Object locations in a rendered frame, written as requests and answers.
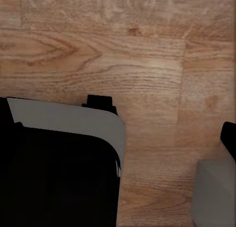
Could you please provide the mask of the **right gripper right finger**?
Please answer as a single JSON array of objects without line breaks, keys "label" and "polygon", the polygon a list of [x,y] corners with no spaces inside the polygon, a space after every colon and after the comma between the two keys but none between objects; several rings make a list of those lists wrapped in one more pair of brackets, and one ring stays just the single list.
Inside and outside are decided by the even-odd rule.
[{"label": "right gripper right finger", "polygon": [[220,140],[224,146],[228,149],[236,161],[236,124],[231,122],[224,122],[222,127]]}]

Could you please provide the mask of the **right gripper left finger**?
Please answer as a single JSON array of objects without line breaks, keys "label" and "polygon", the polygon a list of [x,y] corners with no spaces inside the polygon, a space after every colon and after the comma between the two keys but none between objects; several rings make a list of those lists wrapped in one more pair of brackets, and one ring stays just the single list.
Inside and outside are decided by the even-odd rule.
[{"label": "right gripper left finger", "polygon": [[21,122],[0,127],[0,180],[26,141]]}]

